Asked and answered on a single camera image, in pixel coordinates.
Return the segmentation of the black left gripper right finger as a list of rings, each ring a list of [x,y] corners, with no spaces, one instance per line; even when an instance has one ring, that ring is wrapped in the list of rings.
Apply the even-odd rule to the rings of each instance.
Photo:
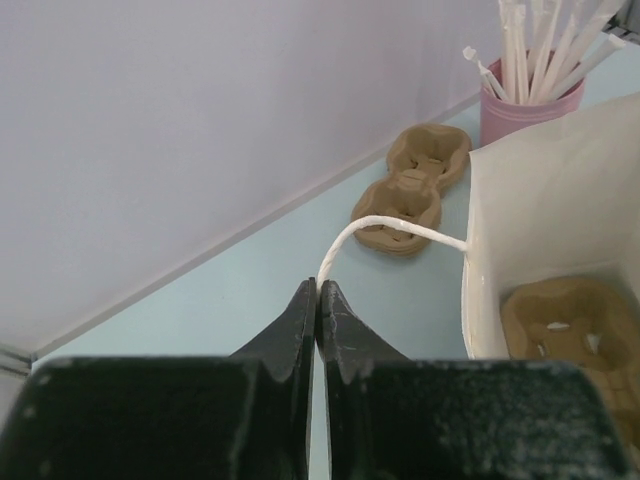
[[[334,479],[635,479],[592,383],[565,362],[412,360],[319,295]]]

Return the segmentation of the brown pulp cup carrier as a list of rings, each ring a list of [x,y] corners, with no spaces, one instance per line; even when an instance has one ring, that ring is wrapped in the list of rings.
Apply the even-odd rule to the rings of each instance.
[[[639,311],[632,302],[603,281],[560,277],[516,288],[500,318],[511,358],[579,366],[626,446],[639,451]]]

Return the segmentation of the light blue paper bag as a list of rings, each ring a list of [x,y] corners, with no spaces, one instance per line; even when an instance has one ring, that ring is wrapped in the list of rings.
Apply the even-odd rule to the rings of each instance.
[[[352,234],[380,225],[461,252],[466,353],[472,359],[503,357],[498,301],[508,289],[612,265],[638,286],[639,97],[614,98],[475,150],[465,239],[369,215],[337,236],[318,281],[328,279]]]

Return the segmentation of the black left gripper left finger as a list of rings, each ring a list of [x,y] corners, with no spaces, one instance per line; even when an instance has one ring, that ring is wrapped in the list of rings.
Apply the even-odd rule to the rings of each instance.
[[[229,356],[64,357],[1,433],[5,479],[305,479],[316,285]]]

